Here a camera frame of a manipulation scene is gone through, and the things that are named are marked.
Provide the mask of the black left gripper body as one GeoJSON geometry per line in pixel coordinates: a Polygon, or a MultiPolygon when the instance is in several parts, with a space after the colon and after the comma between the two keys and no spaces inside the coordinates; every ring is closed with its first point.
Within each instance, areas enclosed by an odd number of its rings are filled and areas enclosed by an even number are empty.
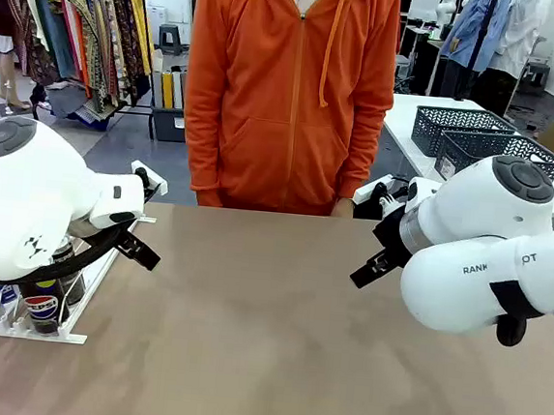
{"type": "Polygon", "coordinates": [[[120,252],[136,252],[137,239],[131,233],[131,224],[117,224],[109,228],[105,243],[120,252]]]}

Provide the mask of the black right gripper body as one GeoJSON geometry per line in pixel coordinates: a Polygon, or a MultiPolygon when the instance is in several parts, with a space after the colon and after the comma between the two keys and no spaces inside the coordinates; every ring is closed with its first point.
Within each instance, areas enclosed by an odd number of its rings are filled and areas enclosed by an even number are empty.
{"type": "Polygon", "coordinates": [[[399,231],[404,213],[404,209],[397,208],[384,217],[373,229],[373,234],[382,246],[382,250],[375,256],[375,259],[378,264],[386,268],[403,268],[412,257],[403,243],[399,231]]]}

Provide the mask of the person's left hand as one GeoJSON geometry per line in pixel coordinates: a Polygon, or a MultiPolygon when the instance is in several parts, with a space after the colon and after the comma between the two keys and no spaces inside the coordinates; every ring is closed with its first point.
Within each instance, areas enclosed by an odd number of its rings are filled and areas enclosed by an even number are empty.
{"type": "Polygon", "coordinates": [[[355,204],[351,198],[341,197],[336,200],[335,206],[331,212],[332,218],[353,219],[355,204]]]}

